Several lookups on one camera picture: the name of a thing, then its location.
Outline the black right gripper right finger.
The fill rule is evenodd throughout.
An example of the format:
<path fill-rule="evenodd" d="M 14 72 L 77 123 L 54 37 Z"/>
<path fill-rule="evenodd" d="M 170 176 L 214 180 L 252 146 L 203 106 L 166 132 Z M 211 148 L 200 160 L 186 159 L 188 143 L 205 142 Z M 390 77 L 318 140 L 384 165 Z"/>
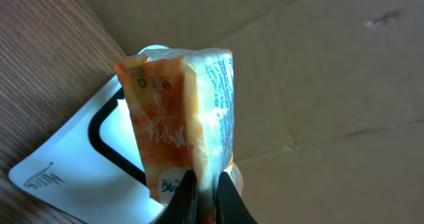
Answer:
<path fill-rule="evenodd" d="M 216 224 L 258 224 L 247 210 L 227 172 L 222 172 L 219 176 Z"/>

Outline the small orange box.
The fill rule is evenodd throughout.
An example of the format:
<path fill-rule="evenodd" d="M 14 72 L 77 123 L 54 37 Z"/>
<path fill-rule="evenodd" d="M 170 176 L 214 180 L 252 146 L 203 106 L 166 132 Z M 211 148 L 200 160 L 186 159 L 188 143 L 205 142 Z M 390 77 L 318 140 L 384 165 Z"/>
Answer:
<path fill-rule="evenodd" d="M 150 197 L 167 204 L 193 170 L 199 217 L 215 221 L 221 172 L 233 168 L 233 54 L 207 48 L 148 49 L 114 65 L 123 88 Z"/>

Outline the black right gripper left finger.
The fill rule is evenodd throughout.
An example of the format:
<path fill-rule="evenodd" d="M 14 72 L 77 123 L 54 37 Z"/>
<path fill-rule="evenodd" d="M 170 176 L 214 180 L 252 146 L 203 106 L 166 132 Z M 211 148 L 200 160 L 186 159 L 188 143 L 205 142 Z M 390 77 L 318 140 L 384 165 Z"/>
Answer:
<path fill-rule="evenodd" d="M 197 205 L 197 179 L 194 171 L 188 170 L 155 224 L 197 224 Z"/>

